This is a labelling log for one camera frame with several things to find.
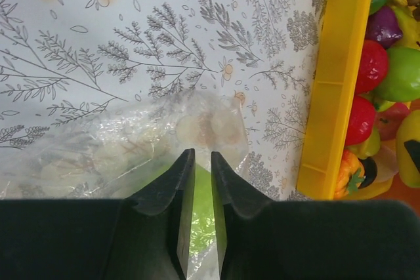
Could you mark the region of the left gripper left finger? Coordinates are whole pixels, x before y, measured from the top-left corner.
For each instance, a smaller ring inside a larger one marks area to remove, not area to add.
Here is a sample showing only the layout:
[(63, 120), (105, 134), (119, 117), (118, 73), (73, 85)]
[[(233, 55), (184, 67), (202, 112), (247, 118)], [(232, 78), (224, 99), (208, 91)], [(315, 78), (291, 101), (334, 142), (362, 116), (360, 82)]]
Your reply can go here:
[(1, 202), (2, 279), (185, 279), (195, 151), (124, 199)]

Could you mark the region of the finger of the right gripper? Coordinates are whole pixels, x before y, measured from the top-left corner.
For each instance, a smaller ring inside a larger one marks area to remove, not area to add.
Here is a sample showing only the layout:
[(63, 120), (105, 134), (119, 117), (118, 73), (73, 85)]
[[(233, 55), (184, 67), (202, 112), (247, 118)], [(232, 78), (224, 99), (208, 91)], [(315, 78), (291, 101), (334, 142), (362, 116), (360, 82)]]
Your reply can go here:
[(420, 165), (420, 142), (411, 139), (404, 142), (404, 147), (414, 165)]

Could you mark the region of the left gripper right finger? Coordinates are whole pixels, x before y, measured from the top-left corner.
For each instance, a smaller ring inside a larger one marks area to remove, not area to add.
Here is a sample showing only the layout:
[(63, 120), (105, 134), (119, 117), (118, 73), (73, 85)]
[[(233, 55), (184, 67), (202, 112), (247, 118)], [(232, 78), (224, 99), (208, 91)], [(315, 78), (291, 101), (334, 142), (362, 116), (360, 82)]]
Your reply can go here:
[(393, 200), (274, 201), (211, 155), (221, 279), (418, 279), (419, 217)]

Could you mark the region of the yellow fake lemon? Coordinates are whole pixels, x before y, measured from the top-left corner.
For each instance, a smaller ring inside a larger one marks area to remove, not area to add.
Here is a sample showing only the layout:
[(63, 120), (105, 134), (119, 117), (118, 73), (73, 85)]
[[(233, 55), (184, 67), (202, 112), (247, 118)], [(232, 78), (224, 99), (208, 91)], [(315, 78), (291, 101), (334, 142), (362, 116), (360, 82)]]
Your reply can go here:
[(402, 121), (396, 134), (396, 156), (403, 183), (419, 188), (419, 110)]

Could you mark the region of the dark fake plum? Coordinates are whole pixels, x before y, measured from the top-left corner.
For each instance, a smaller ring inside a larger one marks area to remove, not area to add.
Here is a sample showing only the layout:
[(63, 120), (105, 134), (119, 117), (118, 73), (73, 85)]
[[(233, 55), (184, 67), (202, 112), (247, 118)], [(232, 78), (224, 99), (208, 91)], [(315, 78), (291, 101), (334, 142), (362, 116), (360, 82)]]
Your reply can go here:
[(377, 164), (372, 157), (368, 157), (366, 159), (359, 159), (359, 161), (361, 162), (365, 171), (365, 174), (364, 174), (365, 179), (358, 188), (359, 190), (361, 190), (372, 185), (372, 183), (374, 183), (377, 177)]

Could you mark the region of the yellow green fake starfruit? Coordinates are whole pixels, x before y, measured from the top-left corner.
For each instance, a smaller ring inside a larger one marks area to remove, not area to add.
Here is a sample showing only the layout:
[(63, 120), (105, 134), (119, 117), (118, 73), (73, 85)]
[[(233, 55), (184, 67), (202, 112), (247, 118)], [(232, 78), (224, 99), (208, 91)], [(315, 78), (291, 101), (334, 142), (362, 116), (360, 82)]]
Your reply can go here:
[(352, 152), (359, 159), (367, 159), (378, 153), (381, 147), (379, 131), (373, 127), (372, 132), (364, 142), (356, 145), (347, 146), (346, 149)]

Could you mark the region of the green fake apple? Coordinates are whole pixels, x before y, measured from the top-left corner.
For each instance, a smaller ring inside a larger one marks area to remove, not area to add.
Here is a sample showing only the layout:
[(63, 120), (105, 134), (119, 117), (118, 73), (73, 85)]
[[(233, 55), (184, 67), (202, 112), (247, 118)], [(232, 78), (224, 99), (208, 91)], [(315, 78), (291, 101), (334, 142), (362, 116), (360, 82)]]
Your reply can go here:
[(419, 99), (419, 51), (409, 47), (387, 50), (388, 73), (373, 90), (383, 100), (411, 102)]
[(190, 237), (190, 256), (209, 249), (215, 240), (211, 173), (199, 165), (196, 165)]

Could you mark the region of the clear zip top bag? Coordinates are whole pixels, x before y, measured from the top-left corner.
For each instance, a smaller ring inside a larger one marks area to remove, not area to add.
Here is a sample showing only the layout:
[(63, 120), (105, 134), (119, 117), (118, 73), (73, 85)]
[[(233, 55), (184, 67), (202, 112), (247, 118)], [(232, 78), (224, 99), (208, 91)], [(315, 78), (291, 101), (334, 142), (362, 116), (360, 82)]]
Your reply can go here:
[[(9, 199), (124, 199), (167, 171), (185, 150), (211, 172), (220, 153), (239, 175), (249, 173), (240, 102), (210, 92), (120, 106), (43, 132), (1, 158), (1, 202)], [(209, 249), (188, 255), (203, 260)]]

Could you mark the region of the brown fake longan bunch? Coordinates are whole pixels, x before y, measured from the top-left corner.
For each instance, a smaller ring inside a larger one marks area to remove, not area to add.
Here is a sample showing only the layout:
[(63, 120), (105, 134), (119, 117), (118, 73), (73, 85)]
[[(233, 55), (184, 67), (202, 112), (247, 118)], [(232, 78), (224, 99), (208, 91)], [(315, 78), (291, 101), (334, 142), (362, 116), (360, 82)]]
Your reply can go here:
[(409, 7), (415, 7), (412, 14), (416, 21), (420, 20), (420, 0), (407, 0)]

